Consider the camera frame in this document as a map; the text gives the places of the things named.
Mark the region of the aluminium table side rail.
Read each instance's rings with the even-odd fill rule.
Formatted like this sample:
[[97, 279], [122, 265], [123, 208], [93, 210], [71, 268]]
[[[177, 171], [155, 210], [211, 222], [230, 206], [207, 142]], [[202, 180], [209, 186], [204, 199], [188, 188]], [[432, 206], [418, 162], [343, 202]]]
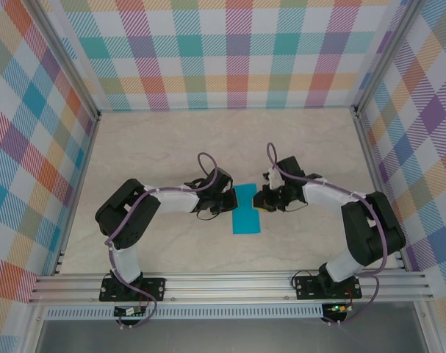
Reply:
[[359, 142], [362, 147], [363, 155], [367, 164], [373, 187], [375, 190], [381, 191], [382, 193], [386, 194], [386, 189], [381, 179], [381, 173], [378, 169], [378, 166], [375, 164], [373, 150], [368, 140], [367, 133], [365, 132], [360, 114], [356, 111], [355, 107], [350, 107], [350, 113], [359, 138]]
[[71, 207], [70, 207], [70, 211], [68, 214], [68, 218], [67, 221], [65, 223], [65, 228], [62, 231], [57, 246], [54, 250], [53, 253], [53, 258], [52, 258], [52, 262], [48, 267], [48, 270], [46, 272], [46, 274], [48, 276], [54, 276], [57, 272], [57, 269], [59, 268], [60, 264], [62, 263], [60, 261], [60, 258], [64, 255], [65, 250], [67, 248], [68, 245], [68, 241], [69, 241], [69, 237], [71, 235], [71, 230], [72, 230], [72, 226], [73, 226], [73, 221], [76, 215], [76, 211], [77, 211], [77, 207], [79, 205], [79, 200], [80, 200], [80, 196], [81, 196], [81, 192], [82, 192], [82, 188], [84, 186], [84, 181], [87, 175], [87, 168], [89, 166], [90, 163], [90, 158], [91, 155], [93, 153], [93, 147], [96, 141], [96, 137], [98, 134], [98, 130], [99, 130], [99, 126], [100, 126], [100, 122], [101, 122], [101, 118], [102, 118], [102, 111], [98, 111], [93, 123], [93, 128], [92, 128], [92, 132], [91, 132], [91, 136], [90, 136], [90, 142], [89, 145], [87, 147], [86, 150], [86, 154], [84, 155], [84, 159], [83, 159], [83, 163], [82, 163], [82, 167], [80, 169], [80, 174], [79, 174], [79, 178], [78, 178], [78, 184], [76, 186], [75, 191], [73, 192], [73, 198], [71, 199]]

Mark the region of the aluminium frame leg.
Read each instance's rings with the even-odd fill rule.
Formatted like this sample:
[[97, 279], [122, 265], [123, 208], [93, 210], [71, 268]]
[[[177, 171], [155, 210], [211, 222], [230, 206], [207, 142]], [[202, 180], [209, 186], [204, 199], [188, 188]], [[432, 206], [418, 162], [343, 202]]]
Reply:
[[443, 353], [438, 330], [431, 312], [431, 306], [428, 302], [415, 302], [414, 306], [428, 352]]
[[41, 330], [43, 328], [44, 309], [41, 305], [35, 305], [32, 308], [32, 314], [24, 337], [24, 342], [20, 353], [35, 353], [40, 340]]

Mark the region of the small black circuit board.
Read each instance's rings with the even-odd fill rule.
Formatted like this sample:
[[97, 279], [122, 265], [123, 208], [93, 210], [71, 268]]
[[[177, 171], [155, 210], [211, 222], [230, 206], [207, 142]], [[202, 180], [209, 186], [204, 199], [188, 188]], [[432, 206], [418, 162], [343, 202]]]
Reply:
[[145, 307], [115, 307], [113, 315], [115, 317], [142, 317], [146, 312]]

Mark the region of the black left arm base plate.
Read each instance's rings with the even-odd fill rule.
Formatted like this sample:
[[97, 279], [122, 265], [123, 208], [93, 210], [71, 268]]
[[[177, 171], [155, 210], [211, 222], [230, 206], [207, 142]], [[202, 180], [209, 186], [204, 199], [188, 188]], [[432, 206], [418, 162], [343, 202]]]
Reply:
[[[138, 277], [131, 286], [152, 295], [158, 302], [164, 299], [165, 278]], [[121, 283], [115, 276], [108, 274], [102, 279], [98, 300], [100, 302], [138, 302], [144, 296]]]

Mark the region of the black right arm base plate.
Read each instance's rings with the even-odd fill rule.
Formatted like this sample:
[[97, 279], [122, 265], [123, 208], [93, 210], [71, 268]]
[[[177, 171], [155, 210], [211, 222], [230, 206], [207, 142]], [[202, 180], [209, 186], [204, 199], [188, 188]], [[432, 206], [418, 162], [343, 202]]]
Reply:
[[320, 279], [319, 276], [297, 276], [294, 279], [297, 300], [361, 299], [359, 279], [351, 276], [341, 282]]

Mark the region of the aluminium mounting rail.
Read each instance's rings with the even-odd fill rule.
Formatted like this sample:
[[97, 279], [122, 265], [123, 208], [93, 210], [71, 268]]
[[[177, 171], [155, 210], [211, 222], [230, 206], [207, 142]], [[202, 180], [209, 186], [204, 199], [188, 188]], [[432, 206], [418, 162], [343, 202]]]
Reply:
[[[164, 304], [268, 304], [296, 302], [303, 287], [290, 271], [246, 271], [226, 273], [147, 273], [165, 279]], [[98, 304], [103, 274], [58, 274], [39, 277], [30, 304]], [[421, 272], [387, 269], [376, 282], [361, 278], [359, 286], [367, 302], [378, 286], [376, 302], [419, 302], [434, 299], [431, 286]]]

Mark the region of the blue paper sheet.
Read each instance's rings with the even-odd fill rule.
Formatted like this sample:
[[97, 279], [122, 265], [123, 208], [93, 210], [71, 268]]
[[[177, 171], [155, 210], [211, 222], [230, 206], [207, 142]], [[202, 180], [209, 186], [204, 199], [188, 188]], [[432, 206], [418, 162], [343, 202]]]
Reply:
[[256, 184], [236, 185], [234, 187], [238, 206], [232, 210], [232, 231], [235, 235], [259, 234], [261, 224], [259, 211], [253, 207]]

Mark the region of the grey metal shelf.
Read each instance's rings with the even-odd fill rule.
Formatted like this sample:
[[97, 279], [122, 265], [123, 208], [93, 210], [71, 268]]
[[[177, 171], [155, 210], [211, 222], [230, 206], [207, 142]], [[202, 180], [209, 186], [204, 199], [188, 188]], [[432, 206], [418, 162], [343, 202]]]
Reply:
[[47, 321], [35, 353], [428, 353], [416, 329], [328, 327], [313, 320]]

